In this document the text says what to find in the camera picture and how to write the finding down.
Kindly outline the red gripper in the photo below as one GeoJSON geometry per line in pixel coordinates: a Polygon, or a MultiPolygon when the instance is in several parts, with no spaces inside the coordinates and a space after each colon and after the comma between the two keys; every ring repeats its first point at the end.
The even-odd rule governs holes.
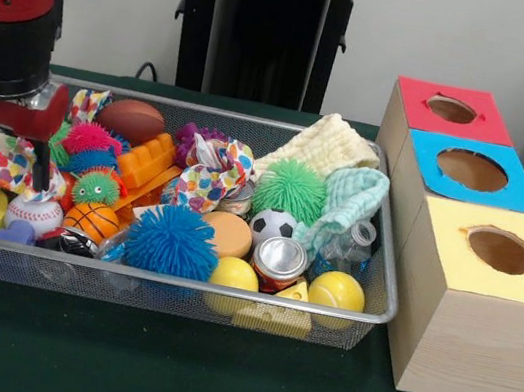
{"type": "Polygon", "coordinates": [[[35,191],[47,191],[50,180],[50,148],[47,143],[60,129],[69,105],[69,89],[49,82],[38,93],[21,99],[0,99],[0,129],[36,141],[32,167],[35,191]]]}

